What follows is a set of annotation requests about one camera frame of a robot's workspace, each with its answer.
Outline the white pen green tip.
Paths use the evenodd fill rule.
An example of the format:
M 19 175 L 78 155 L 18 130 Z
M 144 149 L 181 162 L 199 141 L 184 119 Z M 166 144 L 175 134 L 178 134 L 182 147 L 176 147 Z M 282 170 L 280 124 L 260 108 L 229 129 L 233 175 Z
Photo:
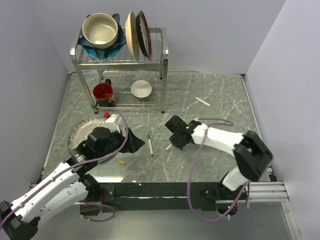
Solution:
M 153 157 L 154 156 L 154 151 L 153 151 L 153 147 L 152 147 L 152 141 L 151 141 L 151 139 L 147 139 L 147 141 L 148 141 L 148 147 L 149 147 L 150 156 Z

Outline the white pen yellow tip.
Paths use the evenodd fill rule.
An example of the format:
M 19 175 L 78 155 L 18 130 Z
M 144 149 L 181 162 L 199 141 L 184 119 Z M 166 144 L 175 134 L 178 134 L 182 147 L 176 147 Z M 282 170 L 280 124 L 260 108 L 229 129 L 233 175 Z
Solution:
M 195 98 L 197 101 L 199 101 L 200 103 L 206 105 L 207 107 L 211 107 L 211 104 L 209 104 L 208 102 L 200 99 L 199 97 L 196 97 L 196 96 L 195 96 L 194 98 Z

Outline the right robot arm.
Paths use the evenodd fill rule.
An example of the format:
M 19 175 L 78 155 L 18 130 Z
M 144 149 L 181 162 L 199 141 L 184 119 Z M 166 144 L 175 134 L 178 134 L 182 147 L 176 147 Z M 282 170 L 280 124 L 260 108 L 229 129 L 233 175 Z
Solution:
M 211 124 L 204 124 L 202 121 L 202 118 L 196 118 L 186 123 L 179 116 L 174 115 L 165 124 L 172 133 L 169 138 L 170 143 L 180 150 L 188 144 L 198 146 L 192 168 L 195 168 L 204 146 L 233 156 L 236 167 L 228 171 L 209 191 L 217 200 L 230 199 L 239 187 L 248 182 L 260 180 L 272 161 L 273 154 L 258 134 L 252 130 L 238 133 L 217 129 L 216 125 L 233 126 L 231 121 L 221 118 L 213 118 Z

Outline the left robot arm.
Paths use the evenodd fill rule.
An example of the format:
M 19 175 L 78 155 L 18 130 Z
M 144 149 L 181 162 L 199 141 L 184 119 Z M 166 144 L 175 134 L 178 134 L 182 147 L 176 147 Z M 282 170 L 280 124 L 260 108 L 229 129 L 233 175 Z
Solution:
M 40 224 L 73 203 L 95 200 L 100 184 L 88 172 L 117 153 L 135 153 L 145 142 L 130 128 L 120 131 L 96 127 L 66 159 L 20 198 L 0 203 L 0 227 L 11 240 L 30 240 Z

